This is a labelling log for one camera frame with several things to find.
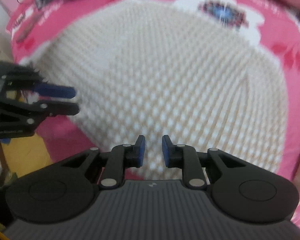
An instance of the white circle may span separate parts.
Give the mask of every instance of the white circle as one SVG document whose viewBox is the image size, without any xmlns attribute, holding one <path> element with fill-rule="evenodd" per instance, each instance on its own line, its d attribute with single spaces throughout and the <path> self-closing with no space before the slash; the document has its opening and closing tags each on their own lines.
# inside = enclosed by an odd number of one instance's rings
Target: white circle
<svg viewBox="0 0 300 240">
<path fill-rule="evenodd" d="M 192 187 L 202 187 L 202 186 L 205 184 L 205 182 L 204 182 L 204 180 L 202 180 L 202 179 L 191 179 L 191 180 L 189 181 L 189 184 L 190 184 Z"/>
<path fill-rule="evenodd" d="M 117 184 L 117 181 L 115 179 L 103 179 L 101 181 L 101 185 L 105 187 L 113 187 Z"/>
<path fill-rule="evenodd" d="M 28 123 L 28 124 L 34 124 L 34 120 L 33 120 L 32 118 L 29 118 L 29 119 L 27 120 L 27 123 Z"/>
</svg>

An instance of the yellow surface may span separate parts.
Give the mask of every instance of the yellow surface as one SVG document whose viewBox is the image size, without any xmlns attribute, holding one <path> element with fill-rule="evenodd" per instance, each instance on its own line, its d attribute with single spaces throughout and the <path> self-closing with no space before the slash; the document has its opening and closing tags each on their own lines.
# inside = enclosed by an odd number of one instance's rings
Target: yellow surface
<svg viewBox="0 0 300 240">
<path fill-rule="evenodd" d="M 7 237 L 5 237 L 4 235 L 3 235 L 3 233 L 1 233 L 0 232 L 0 239 L 1 240 L 9 240 Z"/>
<path fill-rule="evenodd" d="M 2 148 L 10 171 L 16 172 L 18 177 L 52 164 L 38 135 L 12 139 L 9 145 L 2 144 Z"/>
</svg>

